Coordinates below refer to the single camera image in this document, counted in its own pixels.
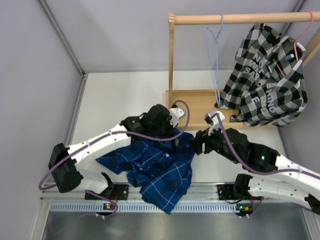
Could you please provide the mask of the blue plaid shirt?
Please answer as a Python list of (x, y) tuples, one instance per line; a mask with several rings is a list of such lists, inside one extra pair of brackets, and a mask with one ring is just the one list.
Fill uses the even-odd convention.
[(107, 153), (96, 161), (115, 174), (126, 173), (133, 187), (140, 187), (142, 199), (170, 214), (187, 193), (193, 177), (195, 151), (188, 140), (191, 133), (175, 130), (179, 135), (178, 152), (172, 152), (171, 141), (144, 139)]

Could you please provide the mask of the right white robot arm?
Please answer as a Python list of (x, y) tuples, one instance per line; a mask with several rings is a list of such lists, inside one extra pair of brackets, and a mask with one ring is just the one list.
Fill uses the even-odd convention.
[(200, 130), (189, 144), (197, 155), (216, 152), (246, 171), (238, 174), (233, 186), (223, 190), (221, 196), (236, 200), (277, 199), (320, 213), (320, 175), (277, 150), (250, 142), (233, 128)]

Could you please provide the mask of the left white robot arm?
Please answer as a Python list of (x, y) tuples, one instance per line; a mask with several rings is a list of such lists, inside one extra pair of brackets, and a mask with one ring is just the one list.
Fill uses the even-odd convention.
[(173, 105), (170, 109), (156, 104), (139, 116), (129, 116), (115, 127), (89, 140), (65, 146), (57, 144), (48, 168), (60, 193), (75, 189), (89, 190), (101, 199), (113, 195), (114, 184), (97, 159), (142, 139), (142, 135), (166, 139), (173, 135), (185, 111)]

